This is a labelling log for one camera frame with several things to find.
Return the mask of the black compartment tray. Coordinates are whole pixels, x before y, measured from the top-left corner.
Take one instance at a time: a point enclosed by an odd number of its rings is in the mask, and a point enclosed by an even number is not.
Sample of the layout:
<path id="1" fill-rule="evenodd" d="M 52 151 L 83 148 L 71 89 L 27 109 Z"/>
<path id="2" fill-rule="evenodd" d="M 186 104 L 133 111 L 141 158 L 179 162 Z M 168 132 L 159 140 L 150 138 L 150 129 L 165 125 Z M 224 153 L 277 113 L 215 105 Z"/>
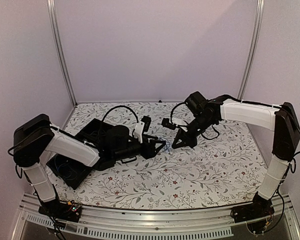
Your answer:
<path id="1" fill-rule="evenodd" d="M 109 123 L 103 123 L 99 132 L 100 125 L 101 121 L 94 118 L 81 129 L 75 137 L 79 140 L 86 140 L 92 144 L 97 141 L 98 134 L 105 134 L 114 127 L 114 125 Z M 46 165 L 73 190 L 76 190 L 93 170 L 81 162 L 59 154 L 53 156 Z"/>

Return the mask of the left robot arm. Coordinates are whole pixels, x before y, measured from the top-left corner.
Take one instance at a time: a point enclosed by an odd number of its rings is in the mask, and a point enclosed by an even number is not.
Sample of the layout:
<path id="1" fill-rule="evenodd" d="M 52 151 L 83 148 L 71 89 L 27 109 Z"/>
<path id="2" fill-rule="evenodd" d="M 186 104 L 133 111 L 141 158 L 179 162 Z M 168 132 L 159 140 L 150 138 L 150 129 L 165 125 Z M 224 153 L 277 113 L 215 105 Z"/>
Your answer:
<path id="1" fill-rule="evenodd" d="M 129 130 L 125 125 L 93 119 L 74 136 L 52 124 L 49 116 L 42 113 L 14 131 L 13 146 L 7 153 L 28 177 L 45 209 L 53 217 L 60 217 L 64 205 L 40 162 L 43 152 L 64 156 L 97 171 L 112 168 L 117 161 L 133 162 L 137 156 L 151 159 L 166 141 L 147 134 L 152 121 L 149 116 L 135 120 L 134 129 Z"/>

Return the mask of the left aluminium corner post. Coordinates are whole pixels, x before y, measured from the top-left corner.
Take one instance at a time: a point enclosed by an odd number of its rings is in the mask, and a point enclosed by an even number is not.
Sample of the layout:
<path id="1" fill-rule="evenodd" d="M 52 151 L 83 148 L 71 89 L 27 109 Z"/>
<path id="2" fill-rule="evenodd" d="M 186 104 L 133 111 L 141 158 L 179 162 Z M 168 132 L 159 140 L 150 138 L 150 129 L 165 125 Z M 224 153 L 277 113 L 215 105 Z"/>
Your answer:
<path id="1" fill-rule="evenodd" d="M 57 58 L 59 61 L 61 74 L 64 80 L 65 88 L 67 90 L 70 102 L 74 107 L 76 107 L 78 103 L 76 100 L 73 85 L 71 83 L 71 79 L 70 79 L 70 75 L 66 63 L 66 58 L 63 51 L 63 45 L 62 45 L 60 30 L 58 26 L 55 1 L 47 0 L 46 2 L 47 2 L 47 10 L 48 10 L 48 15 L 49 15 L 49 20 L 50 20 L 50 25 L 52 30 L 53 41 L 56 49 Z"/>

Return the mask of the right aluminium corner post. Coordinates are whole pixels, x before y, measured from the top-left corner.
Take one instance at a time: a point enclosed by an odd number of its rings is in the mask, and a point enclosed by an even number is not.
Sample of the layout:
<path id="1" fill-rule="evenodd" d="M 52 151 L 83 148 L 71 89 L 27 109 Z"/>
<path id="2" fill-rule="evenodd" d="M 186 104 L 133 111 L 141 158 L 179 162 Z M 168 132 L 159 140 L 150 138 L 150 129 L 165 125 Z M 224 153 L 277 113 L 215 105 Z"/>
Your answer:
<path id="1" fill-rule="evenodd" d="M 259 41 L 259 37 L 260 37 L 260 31 L 261 31 L 261 27 L 262 27 L 264 7 L 265 7 L 264 0 L 256 1 L 255 18 L 254 18 L 254 22 L 253 22 L 253 31 L 252 31 L 248 56 L 247 56 L 246 64 L 244 67 L 239 91 L 237 94 L 237 98 L 239 100 L 242 100 L 244 98 L 246 88 L 247 88 L 247 85 L 249 82 L 249 77 L 250 77 L 251 70 L 253 67 L 255 53 L 257 50 L 258 41 Z"/>

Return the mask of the floral table mat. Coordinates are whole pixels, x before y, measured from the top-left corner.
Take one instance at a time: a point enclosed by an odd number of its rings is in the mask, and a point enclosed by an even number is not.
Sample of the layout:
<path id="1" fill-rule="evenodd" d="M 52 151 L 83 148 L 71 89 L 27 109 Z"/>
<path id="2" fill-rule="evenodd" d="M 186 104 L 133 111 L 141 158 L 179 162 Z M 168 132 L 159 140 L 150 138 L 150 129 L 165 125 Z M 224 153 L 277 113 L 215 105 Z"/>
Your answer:
<path id="1" fill-rule="evenodd" d="M 136 118 L 149 116 L 148 133 L 166 141 L 151 159 L 121 162 L 104 171 L 91 172 L 73 190 L 49 167 L 46 172 L 60 199 L 86 205 L 122 209 L 192 209 L 250 201 L 267 171 L 266 163 L 248 129 L 241 122 L 222 121 L 198 137 L 194 148 L 171 147 L 175 132 L 161 125 L 171 111 L 190 122 L 186 106 L 175 103 L 115 102 L 79 104 L 66 131 L 77 134 L 92 119 L 132 130 Z"/>

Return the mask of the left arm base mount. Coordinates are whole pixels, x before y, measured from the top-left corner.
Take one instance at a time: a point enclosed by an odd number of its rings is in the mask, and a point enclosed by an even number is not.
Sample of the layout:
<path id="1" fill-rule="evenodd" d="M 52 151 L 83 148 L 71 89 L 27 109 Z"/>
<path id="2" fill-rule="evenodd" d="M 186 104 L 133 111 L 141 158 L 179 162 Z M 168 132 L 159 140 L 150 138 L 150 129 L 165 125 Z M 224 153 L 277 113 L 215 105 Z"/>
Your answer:
<path id="1" fill-rule="evenodd" d="M 82 214 L 82 205 L 73 200 L 62 202 L 54 199 L 49 202 L 41 202 L 38 212 L 51 218 L 78 223 Z"/>

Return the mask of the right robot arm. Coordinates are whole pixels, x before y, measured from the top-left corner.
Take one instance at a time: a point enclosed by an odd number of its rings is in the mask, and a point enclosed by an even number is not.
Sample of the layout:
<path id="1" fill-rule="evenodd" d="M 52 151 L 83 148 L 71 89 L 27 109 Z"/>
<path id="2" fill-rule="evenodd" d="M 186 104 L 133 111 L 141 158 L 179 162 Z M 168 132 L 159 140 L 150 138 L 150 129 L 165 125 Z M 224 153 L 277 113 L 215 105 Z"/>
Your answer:
<path id="1" fill-rule="evenodd" d="M 265 140 L 270 144 L 267 172 L 248 208 L 252 218 L 259 218 L 268 210 L 273 196 L 279 192 L 288 173 L 294 174 L 297 170 L 300 124 L 294 106 L 290 102 L 269 104 L 237 99 L 228 94 L 207 99 L 199 91 L 190 94 L 180 104 L 185 105 L 192 113 L 191 122 L 175 118 L 173 111 L 162 121 L 168 128 L 177 129 L 172 144 L 174 149 L 194 148 L 198 144 L 199 135 L 222 121 L 248 125 L 262 152 L 266 150 L 266 145 L 261 141 Z"/>

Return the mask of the aluminium corner post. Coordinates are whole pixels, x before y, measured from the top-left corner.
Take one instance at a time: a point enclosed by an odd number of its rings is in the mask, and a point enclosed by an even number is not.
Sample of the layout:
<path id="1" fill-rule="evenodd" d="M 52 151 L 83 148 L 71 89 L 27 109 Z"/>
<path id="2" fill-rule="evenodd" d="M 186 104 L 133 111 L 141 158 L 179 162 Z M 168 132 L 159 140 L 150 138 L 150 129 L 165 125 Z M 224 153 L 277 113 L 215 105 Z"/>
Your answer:
<path id="1" fill-rule="evenodd" d="M 56 49 L 57 58 L 59 61 L 61 74 L 64 80 L 65 88 L 67 90 L 70 102 L 74 107 L 76 107 L 78 103 L 76 100 L 73 85 L 71 83 L 71 79 L 70 79 L 70 75 L 66 63 L 66 58 L 63 51 L 63 45 L 62 45 L 60 30 L 58 26 L 55 1 L 47 0 L 46 2 L 47 2 L 47 10 L 48 10 L 48 15 L 49 15 L 49 20 L 50 20 L 50 25 L 52 30 L 53 41 Z"/>
<path id="2" fill-rule="evenodd" d="M 237 98 L 239 100 L 242 100 L 244 98 L 246 88 L 247 88 L 247 85 L 249 82 L 249 77 L 250 77 L 251 70 L 253 67 L 255 53 L 257 50 L 258 41 L 259 41 L 259 37 L 260 37 L 260 31 L 261 31 L 261 27 L 262 27 L 264 7 L 265 7 L 264 0 L 256 1 L 255 18 L 254 18 L 254 22 L 253 22 L 253 31 L 252 31 L 248 56 L 247 56 L 246 64 L 244 67 L 239 91 L 237 94 Z"/>

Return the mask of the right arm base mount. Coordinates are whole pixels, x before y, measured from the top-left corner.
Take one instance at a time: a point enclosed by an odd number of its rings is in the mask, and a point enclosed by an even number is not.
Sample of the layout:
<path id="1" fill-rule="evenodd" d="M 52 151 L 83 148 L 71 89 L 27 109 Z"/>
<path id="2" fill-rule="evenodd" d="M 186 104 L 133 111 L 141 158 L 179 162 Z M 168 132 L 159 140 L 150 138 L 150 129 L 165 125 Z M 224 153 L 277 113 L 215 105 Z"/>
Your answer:
<path id="1" fill-rule="evenodd" d="M 265 202 L 252 202 L 246 205 L 235 206 L 231 209 L 230 216 L 235 223 L 246 222 L 270 216 L 274 213 L 271 200 Z"/>

